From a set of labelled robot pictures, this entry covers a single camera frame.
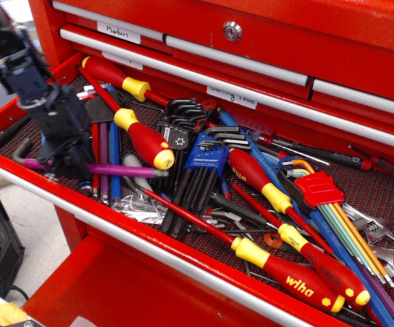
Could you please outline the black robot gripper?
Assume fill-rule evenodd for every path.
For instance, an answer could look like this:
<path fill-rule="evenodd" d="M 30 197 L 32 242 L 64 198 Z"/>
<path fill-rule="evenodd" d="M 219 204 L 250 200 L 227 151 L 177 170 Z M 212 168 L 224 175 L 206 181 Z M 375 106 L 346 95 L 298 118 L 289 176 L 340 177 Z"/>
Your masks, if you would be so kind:
<path fill-rule="evenodd" d="M 36 99 L 17 102 L 46 139 L 37 162 L 57 177 L 89 179 L 92 173 L 87 165 L 95 161 L 86 133 L 91 122 L 89 115 L 70 85 L 47 84 L 47 87 Z"/>

